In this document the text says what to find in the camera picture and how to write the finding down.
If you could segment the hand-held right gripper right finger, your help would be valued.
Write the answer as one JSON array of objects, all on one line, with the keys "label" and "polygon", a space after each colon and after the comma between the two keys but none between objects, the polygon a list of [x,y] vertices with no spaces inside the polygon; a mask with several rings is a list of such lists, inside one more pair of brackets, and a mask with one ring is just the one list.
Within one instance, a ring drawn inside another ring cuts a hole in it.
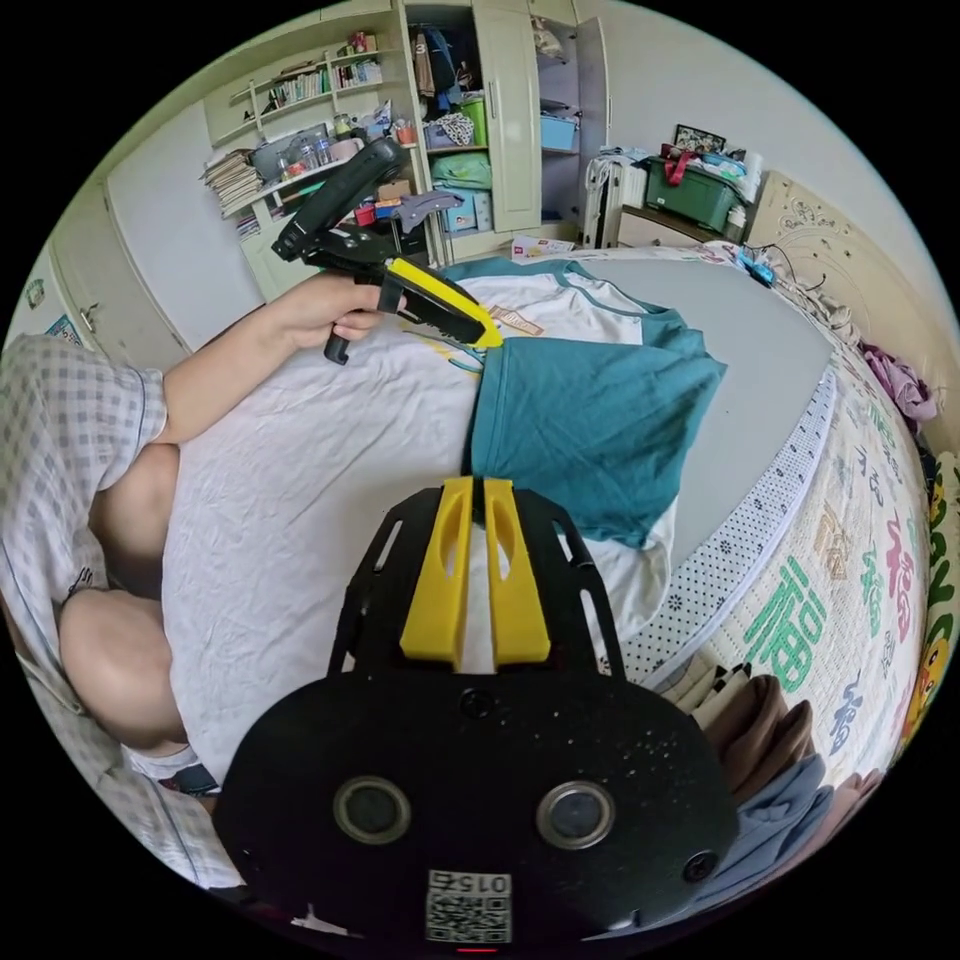
[{"label": "hand-held right gripper right finger", "polygon": [[542,664],[551,644],[512,482],[487,478],[483,494],[494,666]]}]

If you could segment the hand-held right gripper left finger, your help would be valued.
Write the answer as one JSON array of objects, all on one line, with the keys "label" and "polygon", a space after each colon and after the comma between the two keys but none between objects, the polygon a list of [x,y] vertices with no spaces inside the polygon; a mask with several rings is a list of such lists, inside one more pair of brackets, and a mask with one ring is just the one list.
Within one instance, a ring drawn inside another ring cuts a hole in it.
[{"label": "hand-held right gripper left finger", "polygon": [[400,647],[410,660],[461,668],[473,514],[473,480],[447,480],[431,522]]}]

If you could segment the person's left hand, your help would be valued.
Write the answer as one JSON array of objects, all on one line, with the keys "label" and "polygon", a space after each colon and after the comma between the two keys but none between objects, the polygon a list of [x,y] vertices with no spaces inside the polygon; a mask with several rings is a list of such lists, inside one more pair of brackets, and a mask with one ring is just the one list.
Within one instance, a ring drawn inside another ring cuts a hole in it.
[{"label": "person's left hand", "polygon": [[356,342],[396,312],[379,307],[380,293],[377,286],[321,273],[269,303],[265,315],[270,328],[296,348],[320,347],[333,337]]}]

